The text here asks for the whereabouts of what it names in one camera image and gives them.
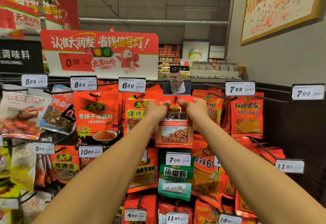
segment framed picture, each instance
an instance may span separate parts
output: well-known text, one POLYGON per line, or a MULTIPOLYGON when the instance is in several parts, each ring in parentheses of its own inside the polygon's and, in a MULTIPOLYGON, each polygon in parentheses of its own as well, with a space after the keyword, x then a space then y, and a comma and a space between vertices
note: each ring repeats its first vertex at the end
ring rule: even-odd
POLYGON ((247 0, 240 44, 320 16, 322 0, 247 0))
POLYGON ((181 59, 190 59, 193 61, 207 61, 208 55, 208 40, 183 40, 181 59))

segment red packet held by hands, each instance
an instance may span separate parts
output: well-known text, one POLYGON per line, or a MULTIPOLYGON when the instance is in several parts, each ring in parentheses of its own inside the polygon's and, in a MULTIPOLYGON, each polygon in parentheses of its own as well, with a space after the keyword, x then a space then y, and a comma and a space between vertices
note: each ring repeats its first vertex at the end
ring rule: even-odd
POLYGON ((188 117, 186 109, 178 104, 183 99, 193 102, 192 96, 185 95, 157 95, 157 104, 162 105, 171 101, 165 118, 159 123, 155 134, 156 147, 159 148, 191 148, 193 144, 194 129, 192 120, 188 117))

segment cartoon mascot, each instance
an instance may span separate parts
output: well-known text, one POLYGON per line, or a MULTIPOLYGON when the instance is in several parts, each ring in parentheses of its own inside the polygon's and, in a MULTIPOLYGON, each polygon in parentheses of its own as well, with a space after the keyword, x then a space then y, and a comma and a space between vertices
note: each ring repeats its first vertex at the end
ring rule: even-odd
POLYGON ((124 73, 135 73, 135 67, 139 68, 139 65, 136 63, 139 61, 139 55, 131 49, 124 50, 121 52, 121 56, 116 56, 116 58, 121 62, 121 68, 124 73))

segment price tag holder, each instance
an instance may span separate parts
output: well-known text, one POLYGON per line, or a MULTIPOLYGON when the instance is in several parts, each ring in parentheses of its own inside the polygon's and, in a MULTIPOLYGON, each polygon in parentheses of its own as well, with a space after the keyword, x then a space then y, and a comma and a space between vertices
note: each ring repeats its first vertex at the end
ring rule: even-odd
POLYGON ((227 81, 225 83, 226 96, 255 96, 254 81, 227 81))
POLYGON ((96 91, 97 77, 92 76, 71 76, 70 77, 71 90, 73 91, 96 91))
POLYGON ((216 166, 216 167, 222 167, 220 161, 218 160, 218 158, 216 156, 214 156, 214 166, 216 166))
POLYGON ((174 166, 190 166, 191 165, 191 154, 189 153, 167 153, 166 154, 166 165, 174 166))
POLYGON ((189 214, 182 212, 167 212, 166 224, 188 224, 189 214))
POLYGON ((293 84, 292 100, 323 100, 325 84, 293 84))
POLYGON ((175 94, 181 94, 185 92, 185 84, 181 73, 170 73, 168 78, 171 84, 171 91, 175 94))
POLYGON ((26 88, 46 88, 48 86, 47 74, 23 74, 22 87, 26 88))
POLYGON ((1 209, 19 209, 17 198, 0 198, 1 209))
POLYGON ((80 158, 96 158, 103 154, 102 146, 79 146, 79 157, 80 158))
POLYGON ((218 224, 241 224, 242 218, 240 216, 235 216, 232 214, 220 214, 218 218, 218 224))
POLYGON ((50 142, 33 142, 33 153, 55 154, 55 145, 50 142))
POLYGON ((146 160, 147 160, 147 149, 145 149, 144 154, 143 154, 143 156, 141 157, 141 160, 142 160, 142 161, 146 161, 146 160))
POLYGON ((146 78, 119 78, 119 92, 145 92, 146 78))
POLYGON ((125 221, 146 221, 146 209, 125 209, 125 221))
POLYGON ((277 159, 275 167, 284 173, 304 173, 304 160, 277 159))

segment gray wall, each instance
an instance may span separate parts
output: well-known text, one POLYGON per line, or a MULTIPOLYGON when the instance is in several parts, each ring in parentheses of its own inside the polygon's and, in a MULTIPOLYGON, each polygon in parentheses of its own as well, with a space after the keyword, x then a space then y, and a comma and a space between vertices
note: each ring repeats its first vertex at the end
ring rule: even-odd
POLYGON ((250 80, 290 86, 326 83, 326 20, 307 22, 239 45, 246 0, 234 0, 228 61, 247 67, 250 80))

